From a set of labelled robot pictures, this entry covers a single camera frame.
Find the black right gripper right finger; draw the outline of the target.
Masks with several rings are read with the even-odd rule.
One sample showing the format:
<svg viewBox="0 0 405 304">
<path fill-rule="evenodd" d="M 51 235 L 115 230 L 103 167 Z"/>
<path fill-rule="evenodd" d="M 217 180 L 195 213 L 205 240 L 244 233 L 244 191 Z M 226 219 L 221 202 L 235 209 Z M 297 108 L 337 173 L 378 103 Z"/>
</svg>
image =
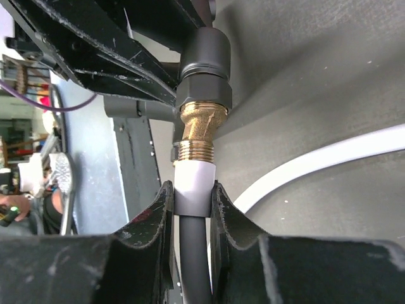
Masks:
<svg viewBox="0 0 405 304">
<path fill-rule="evenodd" d="M 404 249 L 391 241 L 274 236 L 220 183 L 212 191 L 215 303 L 403 303 Z"/>
</svg>

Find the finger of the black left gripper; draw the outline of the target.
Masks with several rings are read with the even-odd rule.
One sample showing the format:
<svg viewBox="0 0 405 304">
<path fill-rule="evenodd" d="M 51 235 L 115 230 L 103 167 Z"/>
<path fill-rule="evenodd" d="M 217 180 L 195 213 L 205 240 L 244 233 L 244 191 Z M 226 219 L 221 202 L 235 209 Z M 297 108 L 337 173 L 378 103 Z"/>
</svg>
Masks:
<svg viewBox="0 0 405 304">
<path fill-rule="evenodd" d="M 192 1 L 10 1 L 9 13 L 53 70 L 99 94 L 175 103 L 178 74 L 133 30 L 172 51 L 209 23 Z"/>
</svg>

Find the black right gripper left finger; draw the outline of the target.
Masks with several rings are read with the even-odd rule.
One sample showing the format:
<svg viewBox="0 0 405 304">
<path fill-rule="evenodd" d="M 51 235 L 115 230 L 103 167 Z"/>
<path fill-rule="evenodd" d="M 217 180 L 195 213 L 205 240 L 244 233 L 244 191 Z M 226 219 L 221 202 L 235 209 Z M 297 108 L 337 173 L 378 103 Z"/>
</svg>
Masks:
<svg viewBox="0 0 405 304">
<path fill-rule="evenodd" d="M 168 303 L 173 184 L 112 234 L 3 236 L 2 303 Z"/>
</svg>

